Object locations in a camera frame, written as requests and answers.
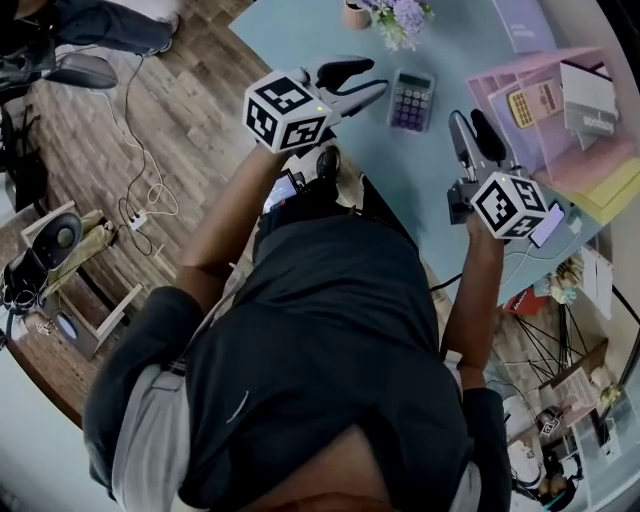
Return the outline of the phone with blue screen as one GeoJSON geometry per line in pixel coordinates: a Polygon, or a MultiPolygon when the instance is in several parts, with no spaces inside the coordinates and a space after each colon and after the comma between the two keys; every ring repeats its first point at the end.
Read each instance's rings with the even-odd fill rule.
{"type": "Polygon", "coordinates": [[[278,208],[299,192],[298,182],[289,169],[284,169],[276,179],[267,199],[263,204],[263,214],[278,208]]]}

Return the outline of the black office chair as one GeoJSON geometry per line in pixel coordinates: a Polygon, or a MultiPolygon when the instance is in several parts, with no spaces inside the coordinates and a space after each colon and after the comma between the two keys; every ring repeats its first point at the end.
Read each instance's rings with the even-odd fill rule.
{"type": "Polygon", "coordinates": [[[31,105],[24,107],[22,125],[14,125],[6,104],[24,97],[33,83],[52,83],[85,89],[108,90],[118,84],[111,65],[103,58],[82,52],[57,56],[53,50],[42,55],[27,51],[0,56],[0,176],[14,212],[39,202],[47,194],[47,170],[29,135],[39,116],[31,117],[31,105]]]}

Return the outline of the purple booklet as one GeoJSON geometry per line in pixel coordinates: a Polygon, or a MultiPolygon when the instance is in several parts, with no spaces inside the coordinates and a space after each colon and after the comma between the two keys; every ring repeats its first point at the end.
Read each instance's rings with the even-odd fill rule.
{"type": "Polygon", "coordinates": [[[555,37],[538,0],[492,0],[516,54],[551,52],[555,37]]]}

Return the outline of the person's dark shirt torso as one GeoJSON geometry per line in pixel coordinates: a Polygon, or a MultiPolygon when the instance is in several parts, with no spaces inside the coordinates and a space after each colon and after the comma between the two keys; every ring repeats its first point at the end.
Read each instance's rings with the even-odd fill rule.
{"type": "Polygon", "coordinates": [[[149,295],[87,398],[91,477],[129,510],[236,512],[357,427],[401,512],[449,512],[469,465],[478,512],[509,512],[501,398],[442,361],[410,243],[338,215],[259,248],[210,327],[186,292],[149,295]]]}

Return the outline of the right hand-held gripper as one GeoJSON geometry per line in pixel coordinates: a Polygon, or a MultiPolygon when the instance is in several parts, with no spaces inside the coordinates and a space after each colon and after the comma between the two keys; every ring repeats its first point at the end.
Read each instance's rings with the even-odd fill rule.
{"type": "Polygon", "coordinates": [[[472,110],[471,120],[476,136],[459,110],[449,115],[450,136],[464,169],[464,175],[447,191],[450,223],[463,224],[476,213],[496,239],[527,238],[548,212],[542,191],[518,164],[486,164],[476,170],[478,148],[486,159],[498,164],[505,160],[506,148],[483,111],[472,110]]]}

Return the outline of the white gray box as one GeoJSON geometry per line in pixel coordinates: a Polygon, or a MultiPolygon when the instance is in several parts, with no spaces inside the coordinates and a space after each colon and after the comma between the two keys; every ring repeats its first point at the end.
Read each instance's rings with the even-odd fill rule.
{"type": "Polygon", "coordinates": [[[575,133],[583,151],[616,134],[619,112],[612,78],[604,65],[589,69],[560,63],[565,128],[575,133]]]}

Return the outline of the light wooden rack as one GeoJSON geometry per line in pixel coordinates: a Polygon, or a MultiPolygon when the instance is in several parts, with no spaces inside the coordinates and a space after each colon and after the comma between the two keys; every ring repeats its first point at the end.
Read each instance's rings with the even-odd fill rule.
{"type": "Polygon", "coordinates": [[[50,271],[38,262],[31,250],[31,243],[51,218],[63,212],[75,213],[80,218],[83,216],[78,213],[76,204],[69,201],[20,231],[22,253],[4,271],[7,285],[5,298],[12,314],[23,319],[37,334],[61,339],[90,361],[126,319],[127,308],[141,293],[143,286],[137,283],[121,299],[110,300],[89,277],[85,267],[111,249],[111,244],[83,263],[59,290],[43,299],[42,293],[50,271]]]}

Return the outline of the pale lilac sheet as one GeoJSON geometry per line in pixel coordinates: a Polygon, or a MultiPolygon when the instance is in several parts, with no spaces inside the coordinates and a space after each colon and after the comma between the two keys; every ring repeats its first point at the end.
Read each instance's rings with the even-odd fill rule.
{"type": "Polygon", "coordinates": [[[495,121],[505,141],[511,146],[517,163],[528,171],[535,172],[545,165],[540,137],[534,126],[518,127],[508,101],[509,94],[519,90],[519,86],[511,84],[490,94],[487,99],[493,109],[495,121]]]}

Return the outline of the person's left forearm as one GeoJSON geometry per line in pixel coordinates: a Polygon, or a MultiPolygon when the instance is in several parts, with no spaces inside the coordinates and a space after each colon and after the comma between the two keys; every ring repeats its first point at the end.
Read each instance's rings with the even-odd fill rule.
{"type": "Polygon", "coordinates": [[[242,256],[288,159],[287,153],[254,147],[187,243],[175,286],[190,295],[203,312],[222,298],[232,266],[242,256]]]}

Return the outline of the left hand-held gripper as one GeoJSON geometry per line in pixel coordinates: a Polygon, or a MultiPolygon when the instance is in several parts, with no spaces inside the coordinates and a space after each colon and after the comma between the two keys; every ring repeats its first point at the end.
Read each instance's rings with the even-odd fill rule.
{"type": "Polygon", "coordinates": [[[246,90],[243,125],[272,153],[315,144],[341,116],[352,117],[385,95],[388,80],[337,91],[373,66],[369,58],[344,57],[315,68],[273,71],[246,90]]]}

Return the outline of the person's dark trousers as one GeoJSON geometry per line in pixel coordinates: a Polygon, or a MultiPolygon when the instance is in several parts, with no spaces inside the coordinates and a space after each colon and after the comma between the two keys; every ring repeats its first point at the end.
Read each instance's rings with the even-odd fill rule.
{"type": "Polygon", "coordinates": [[[303,191],[277,203],[258,221],[252,262],[261,265],[276,257],[317,262],[328,254],[362,218],[359,209],[342,206],[337,199],[336,182],[318,178],[303,191]]]}

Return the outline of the pink flower vase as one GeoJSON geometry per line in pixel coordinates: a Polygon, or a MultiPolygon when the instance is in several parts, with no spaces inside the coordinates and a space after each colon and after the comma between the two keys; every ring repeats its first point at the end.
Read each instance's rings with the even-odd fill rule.
{"type": "Polygon", "coordinates": [[[364,30],[371,25],[371,14],[365,0],[344,0],[343,23],[352,30],[364,30]]]}

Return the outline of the red box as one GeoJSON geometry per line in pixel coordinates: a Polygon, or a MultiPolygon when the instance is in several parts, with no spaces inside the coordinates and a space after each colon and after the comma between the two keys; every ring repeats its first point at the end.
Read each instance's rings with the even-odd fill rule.
{"type": "Polygon", "coordinates": [[[530,286],[509,299],[502,309],[512,315],[535,316],[548,302],[548,296],[537,296],[534,287],[530,286]]]}

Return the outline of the purple white flower bouquet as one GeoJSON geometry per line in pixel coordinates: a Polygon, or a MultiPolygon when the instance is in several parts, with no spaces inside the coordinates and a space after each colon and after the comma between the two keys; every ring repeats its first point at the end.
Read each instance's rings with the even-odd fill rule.
{"type": "Polygon", "coordinates": [[[415,50],[435,13],[427,0],[361,0],[391,51],[415,50]]]}

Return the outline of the white paper sheet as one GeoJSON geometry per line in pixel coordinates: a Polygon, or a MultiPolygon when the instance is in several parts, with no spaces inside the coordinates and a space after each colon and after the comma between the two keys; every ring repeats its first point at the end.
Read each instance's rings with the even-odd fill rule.
{"type": "Polygon", "coordinates": [[[606,319],[612,317],[613,265],[589,246],[580,249],[583,260],[581,290],[606,319]]]}

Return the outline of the smartphone with lit screen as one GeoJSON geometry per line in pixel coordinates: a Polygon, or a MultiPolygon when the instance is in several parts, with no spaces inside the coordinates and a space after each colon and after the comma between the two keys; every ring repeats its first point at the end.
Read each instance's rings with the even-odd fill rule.
{"type": "Polygon", "coordinates": [[[562,205],[558,201],[554,201],[544,219],[530,233],[530,243],[536,248],[541,248],[562,223],[564,217],[565,211],[562,205]]]}

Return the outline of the person's right forearm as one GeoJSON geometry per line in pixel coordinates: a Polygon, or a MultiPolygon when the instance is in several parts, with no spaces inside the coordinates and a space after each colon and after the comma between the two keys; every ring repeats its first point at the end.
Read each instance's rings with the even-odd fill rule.
{"type": "Polygon", "coordinates": [[[482,374],[494,339],[505,245],[476,214],[469,216],[466,226],[469,247],[442,349],[459,353],[463,369],[482,374]]]}

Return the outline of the pink mesh desk organizer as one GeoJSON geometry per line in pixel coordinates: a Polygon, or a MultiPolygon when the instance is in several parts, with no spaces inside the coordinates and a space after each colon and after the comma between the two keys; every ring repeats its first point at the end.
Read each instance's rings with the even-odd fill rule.
{"type": "Polygon", "coordinates": [[[614,83],[619,112],[616,134],[600,139],[591,148],[583,151],[575,133],[565,128],[563,110],[533,125],[541,140],[545,165],[538,171],[529,172],[536,180],[558,192],[586,192],[638,153],[622,124],[614,74],[604,49],[573,47],[550,53],[531,54],[470,77],[468,86],[478,107],[499,127],[487,97],[511,84],[525,89],[538,82],[555,78],[561,85],[562,61],[573,62],[589,69],[597,69],[601,65],[606,67],[614,83]]]}

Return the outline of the olive fabric bag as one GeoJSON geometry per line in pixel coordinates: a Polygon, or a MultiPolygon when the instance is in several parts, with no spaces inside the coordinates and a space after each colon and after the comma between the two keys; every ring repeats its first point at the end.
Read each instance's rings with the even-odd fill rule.
{"type": "Polygon", "coordinates": [[[67,283],[83,263],[108,248],[116,235],[115,224],[101,209],[94,209],[81,217],[82,237],[62,265],[49,272],[47,286],[42,293],[46,299],[67,283]]]}

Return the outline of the person's dark shoe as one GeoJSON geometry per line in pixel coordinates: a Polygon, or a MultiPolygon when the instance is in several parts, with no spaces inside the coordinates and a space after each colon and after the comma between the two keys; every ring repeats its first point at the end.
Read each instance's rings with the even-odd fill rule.
{"type": "Polygon", "coordinates": [[[340,170],[340,151],[334,146],[322,149],[316,160],[316,173],[319,179],[335,182],[340,170]]]}

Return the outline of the gray round device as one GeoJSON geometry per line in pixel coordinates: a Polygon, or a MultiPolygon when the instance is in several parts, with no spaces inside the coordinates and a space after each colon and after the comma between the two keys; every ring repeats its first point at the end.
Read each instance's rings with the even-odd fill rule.
{"type": "Polygon", "coordinates": [[[81,218],[75,213],[63,212],[39,230],[31,243],[31,250],[45,270],[56,270],[80,243],[82,235],[81,218]]]}

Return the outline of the purple calculator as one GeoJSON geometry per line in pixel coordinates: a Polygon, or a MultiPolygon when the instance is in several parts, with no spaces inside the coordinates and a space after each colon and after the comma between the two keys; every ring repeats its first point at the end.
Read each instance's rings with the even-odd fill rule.
{"type": "Polygon", "coordinates": [[[391,128],[423,134],[429,127],[435,77],[400,69],[394,77],[388,124],[391,128]]]}

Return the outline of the yellow calculator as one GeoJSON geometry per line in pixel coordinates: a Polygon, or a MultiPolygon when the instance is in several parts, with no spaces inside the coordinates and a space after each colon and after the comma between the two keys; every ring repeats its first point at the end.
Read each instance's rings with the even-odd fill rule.
{"type": "Polygon", "coordinates": [[[562,88],[555,78],[510,92],[507,101],[520,129],[531,127],[564,110],[562,88]]]}

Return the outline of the black tripod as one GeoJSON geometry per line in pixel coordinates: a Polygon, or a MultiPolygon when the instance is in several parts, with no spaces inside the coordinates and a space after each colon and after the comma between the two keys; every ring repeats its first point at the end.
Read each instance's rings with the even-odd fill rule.
{"type": "Polygon", "coordinates": [[[533,350],[523,366],[533,372],[537,387],[557,384],[578,367],[590,375],[605,365],[608,340],[589,338],[569,306],[551,302],[535,317],[514,319],[525,337],[525,350],[533,350]]]}

